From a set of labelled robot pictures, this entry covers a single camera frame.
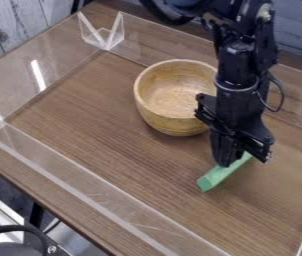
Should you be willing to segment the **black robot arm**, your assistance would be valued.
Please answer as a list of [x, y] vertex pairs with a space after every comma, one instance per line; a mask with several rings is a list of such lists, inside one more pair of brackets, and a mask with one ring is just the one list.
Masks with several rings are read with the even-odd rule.
[[270, 85], [276, 83], [270, 69], [278, 63], [274, 39], [272, 0], [139, 0], [166, 24], [180, 26], [194, 19], [212, 33], [218, 57], [216, 94], [196, 95], [195, 117], [210, 126], [212, 156], [227, 167], [248, 153], [259, 161], [271, 157], [274, 135], [263, 124]]

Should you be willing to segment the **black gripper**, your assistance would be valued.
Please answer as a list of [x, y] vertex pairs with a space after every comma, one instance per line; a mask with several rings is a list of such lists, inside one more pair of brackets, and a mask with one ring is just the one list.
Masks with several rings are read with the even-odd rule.
[[256, 78], [250, 83], [232, 84], [216, 78], [215, 87], [215, 96], [196, 95], [195, 109], [195, 117], [210, 127], [214, 160], [228, 167], [247, 151], [266, 163], [275, 142], [262, 121], [270, 81]]

